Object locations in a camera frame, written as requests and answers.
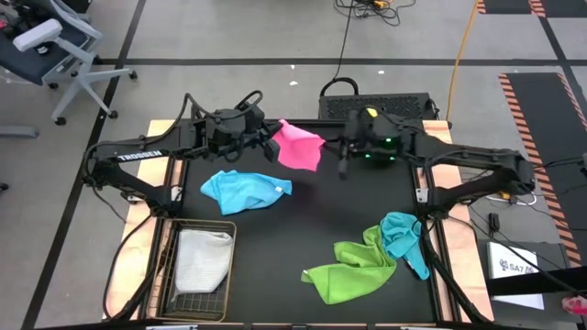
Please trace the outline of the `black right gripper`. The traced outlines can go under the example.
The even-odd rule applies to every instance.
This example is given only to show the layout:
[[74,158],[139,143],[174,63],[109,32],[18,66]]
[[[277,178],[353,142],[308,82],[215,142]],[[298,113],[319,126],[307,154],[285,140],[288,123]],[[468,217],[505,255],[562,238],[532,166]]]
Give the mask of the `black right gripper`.
[[348,163],[354,158],[378,161],[409,160],[413,157],[413,129],[402,120],[373,107],[349,112],[344,138],[328,138],[324,149],[341,149],[338,177],[348,178]]

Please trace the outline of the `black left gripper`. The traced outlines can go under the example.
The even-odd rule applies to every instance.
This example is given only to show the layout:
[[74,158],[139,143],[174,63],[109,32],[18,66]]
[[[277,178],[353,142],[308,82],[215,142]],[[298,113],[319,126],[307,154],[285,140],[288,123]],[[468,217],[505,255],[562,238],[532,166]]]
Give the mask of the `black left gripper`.
[[252,104],[207,114],[206,138],[210,152],[225,160],[239,160],[244,149],[257,147],[264,135],[271,138],[264,144],[264,157],[270,163],[277,162],[281,147],[272,137],[282,129],[282,123],[264,122],[264,119],[264,112]]

